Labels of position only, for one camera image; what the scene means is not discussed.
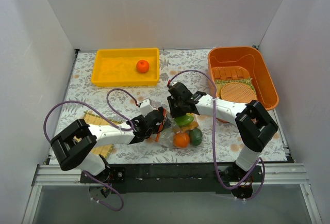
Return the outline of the clear zip top bag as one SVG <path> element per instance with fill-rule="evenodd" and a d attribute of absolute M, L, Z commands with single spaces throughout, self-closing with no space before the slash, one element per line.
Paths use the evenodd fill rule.
<path fill-rule="evenodd" d="M 167 148 L 187 149 L 198 147 L 203 142 L 203 132 L 195 114 L 186 114 L 173 118 L 170 112 L 163 110 L 164 120 L 148 141 Z"/>

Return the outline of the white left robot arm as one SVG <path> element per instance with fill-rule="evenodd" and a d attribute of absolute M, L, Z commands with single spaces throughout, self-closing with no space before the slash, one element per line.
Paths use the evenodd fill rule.
<path fill-rule="evenodd" d="M 143 142 L 157 133 L 164 121 L 164 108 L 153 109 L 146 116 L 133 118 L 134 129 L 129 122 L 119 128 L 112 125 L 87 124 L 77 119 L 51 140 L 51 147 L 63 171 L 78 168 L 90 173 L 100 183 L 109 179 L 109 165 L 105 158 L 91 152 L 95 147 L 106 145 L 131 145 Z"/>

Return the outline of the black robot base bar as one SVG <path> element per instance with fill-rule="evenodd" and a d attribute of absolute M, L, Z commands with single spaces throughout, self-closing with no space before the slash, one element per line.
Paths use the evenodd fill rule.
<path fill-rule="evenodd" d="M 230 194 L 218 181 L 213 163 L 118 164 L 97 177 L 119 193 Z"/>

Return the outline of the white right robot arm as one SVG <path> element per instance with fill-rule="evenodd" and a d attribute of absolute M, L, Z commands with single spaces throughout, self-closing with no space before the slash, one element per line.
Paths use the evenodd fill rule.
<path fill-rule="evenodd" d="M 218 119 L 238 128 L 244 144 L 233 163 L 233 174 L 238 181 L 245 181 L 252 175 L 261 152 L 278 131 L 278 125 L 264 106 L 256 100 L 250 103 L 234 103 L 209 94 L 191 91 L 180 82 L 168 82 L 168 103 L 172 117 L 182 117 L 187 113 L 213 117 L 213 125 Z"/>

